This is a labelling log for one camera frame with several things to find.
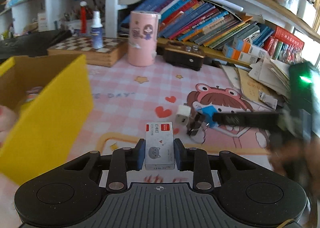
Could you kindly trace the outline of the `white staples box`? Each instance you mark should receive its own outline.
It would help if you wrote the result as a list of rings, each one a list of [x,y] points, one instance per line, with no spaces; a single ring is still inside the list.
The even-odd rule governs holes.
[[[175,168],[172,122],[146,124],[144,162],[148,171]]]

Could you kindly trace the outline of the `blue plastic packet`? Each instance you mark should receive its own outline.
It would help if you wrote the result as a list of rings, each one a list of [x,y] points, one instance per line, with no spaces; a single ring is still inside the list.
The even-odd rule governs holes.
[[[205,116],[204,122],[210,127],[214,128],[217,122],[213,121],[213,115],[217,112],[213,105],[205,106],[201,109],[202,114]]]

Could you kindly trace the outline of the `grey-blue toy truck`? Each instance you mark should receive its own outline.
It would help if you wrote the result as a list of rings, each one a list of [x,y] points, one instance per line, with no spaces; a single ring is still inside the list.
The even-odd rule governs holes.
[[[35,100],[40,95],[42,90],[43,90],[43,87],[37,86],[26,91],[26,97],[25,97],[24,103],[29,103]]]

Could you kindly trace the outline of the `brown envelope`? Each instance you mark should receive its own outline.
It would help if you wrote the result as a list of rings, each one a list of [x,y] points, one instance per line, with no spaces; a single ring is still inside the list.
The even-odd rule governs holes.
[[[271,95],[269,89],[263,84],[250,78],[248,72],[243,69],[238,69],[238,75],[240,79],[241,91],[243,95],[252,102],[258,103],[259,92],[262,91],[267,95]]]

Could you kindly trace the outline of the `white charger cube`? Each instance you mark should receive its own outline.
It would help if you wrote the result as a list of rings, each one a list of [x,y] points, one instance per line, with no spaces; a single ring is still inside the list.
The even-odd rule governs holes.
[[[179,105],[175,116],[176,124],[186,126],[191,115],[191,107],[188,105]]]

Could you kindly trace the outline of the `pink cartoon desk mat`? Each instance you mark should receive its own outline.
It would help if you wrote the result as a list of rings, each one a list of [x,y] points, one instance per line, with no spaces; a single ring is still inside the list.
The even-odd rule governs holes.
[[[178,108],[188,105],[220,111],[265,111],[242,94],[237,77],[223,69],[203,66],[198,72],[175,67],[157,57],[149,67],[135,67],[121,59],[113,67],[88,67],[94,108],[83,125],[69,159],[94,149],[110,154],[115,149],[134,147],[145,137],[149,122],[170,122],[173,134],[185,147],[197,147],[210,154],[222,150],[237,153],[269,168],[265,149],[268,133],[254,128],[202,127],[190,137],[176,122]]]

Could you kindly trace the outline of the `orange white box lower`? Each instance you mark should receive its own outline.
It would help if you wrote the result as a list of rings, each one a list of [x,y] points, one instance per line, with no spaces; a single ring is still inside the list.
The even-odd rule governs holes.
[[[224,45],[222,52],[225,57],[229,59],[238,60],[247,64],[255,64],[258,60],[257,57],[238,51],[229,45]]]

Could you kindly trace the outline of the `orange white box upper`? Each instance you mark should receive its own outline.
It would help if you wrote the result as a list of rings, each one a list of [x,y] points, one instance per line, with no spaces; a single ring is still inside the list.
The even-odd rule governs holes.
[[[239,38],[234,38],[232,47],[237,51],[244,52],[246,54],[255,56],[260,59],[264,59],[264,57],[267,55],[267,51],[264,50],[263,48],[255,46]]]

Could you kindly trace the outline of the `red book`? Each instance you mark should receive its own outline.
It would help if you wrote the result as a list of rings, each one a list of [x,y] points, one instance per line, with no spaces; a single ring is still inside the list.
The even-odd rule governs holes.
[[[302,50],[304,48],[304,42],[301,39],[282,27],[276,26],[272,36],[289,46],[295,47],[296,49]]]

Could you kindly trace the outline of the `dark brown retro radio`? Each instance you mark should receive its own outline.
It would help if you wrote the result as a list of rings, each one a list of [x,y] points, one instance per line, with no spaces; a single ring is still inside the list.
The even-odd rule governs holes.
[[[198,45],[170,41],[164,48],[163,58],[173,66],[199,71],[204,63],[205,54]]]

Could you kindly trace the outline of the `wooden chess board box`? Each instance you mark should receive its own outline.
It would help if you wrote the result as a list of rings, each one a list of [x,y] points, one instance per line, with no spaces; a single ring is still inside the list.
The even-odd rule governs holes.
[[[112,67],[128,50],[127,39],[103,37],[103,47],[94,49],[89,37],[67,38],[47,49],[49,55],[83,54],[87,64]]]

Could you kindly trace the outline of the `white blue spray bottle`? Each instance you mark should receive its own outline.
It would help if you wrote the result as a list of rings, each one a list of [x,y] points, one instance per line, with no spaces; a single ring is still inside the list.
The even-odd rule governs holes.
[[[101,49],[103,47],[103,25],[101,23],[100,12],[93,12],[91,24],[91,45],[93,49]]]

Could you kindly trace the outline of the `row of books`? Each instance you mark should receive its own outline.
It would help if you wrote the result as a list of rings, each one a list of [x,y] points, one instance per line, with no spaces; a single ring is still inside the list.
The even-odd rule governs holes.
[[[240,17],[230,9],[207,0],[121,0],[135,11],[156,12],[158,37],[193,42],[221,50],[234,38],[263,47],[274,29],[253,19]]]

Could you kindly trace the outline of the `pink cylindrical container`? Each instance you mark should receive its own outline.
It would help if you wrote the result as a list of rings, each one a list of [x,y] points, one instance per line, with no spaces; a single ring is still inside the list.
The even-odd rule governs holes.
[[[154,64],[160,18],[161,15],[157,12],[131,12],[127,53],[131,65],[148,67]]]

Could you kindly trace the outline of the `black electronic keyboard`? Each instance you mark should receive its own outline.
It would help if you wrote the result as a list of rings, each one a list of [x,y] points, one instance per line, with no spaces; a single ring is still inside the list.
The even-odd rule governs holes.
[[[6,60],[12,56],[45,56],[49,47],[71,36],[70,30],[51,30],[6,39],[1,41],[0,58]]]

